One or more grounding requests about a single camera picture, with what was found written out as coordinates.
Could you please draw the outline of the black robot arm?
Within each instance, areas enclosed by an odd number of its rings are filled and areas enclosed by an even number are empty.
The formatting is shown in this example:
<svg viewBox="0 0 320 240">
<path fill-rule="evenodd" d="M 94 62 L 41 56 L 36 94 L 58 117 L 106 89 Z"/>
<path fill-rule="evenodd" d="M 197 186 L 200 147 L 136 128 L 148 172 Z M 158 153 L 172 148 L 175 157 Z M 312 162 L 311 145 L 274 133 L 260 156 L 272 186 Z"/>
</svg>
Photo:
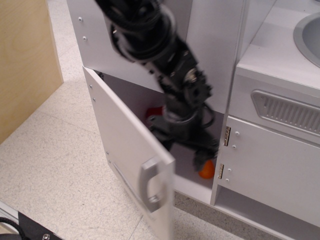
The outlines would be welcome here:
<svg viewBox="0 0 320 240">
<path fill-rule="evenodd" d="M 108 20 L 113 49 L 146 68 L 164 93 L 164 106 L 146 113 L 149 130 L 166 149 L 179 143 L 194 150 L 193 166 L 202 171 L 219 149 L 207 130 L 215 121 L 206 103 L 212 88 L 178 35 L 173 13 L 158 0 L 99 0 L 97 5 Z"/>
</svg>

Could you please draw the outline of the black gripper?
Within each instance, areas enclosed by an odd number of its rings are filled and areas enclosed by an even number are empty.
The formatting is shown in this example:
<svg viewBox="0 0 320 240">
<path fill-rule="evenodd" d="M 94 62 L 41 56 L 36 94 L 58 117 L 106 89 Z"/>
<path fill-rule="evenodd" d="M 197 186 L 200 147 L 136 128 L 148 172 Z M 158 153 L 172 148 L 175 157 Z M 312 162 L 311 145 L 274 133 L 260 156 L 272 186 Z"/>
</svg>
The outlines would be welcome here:
<svg viewBox="0 0 320 240">
<path fill-rule="evenodd" d="M 149 130 L 170 152 L 174 143 L 195 151 L 193 166 L 196 172 L 203 170 L 205 163 L 217 156 L 219 143 L 205 128 L 193 121 L 170 122 L 163 119 L 152 119 Z"/>
</svg>

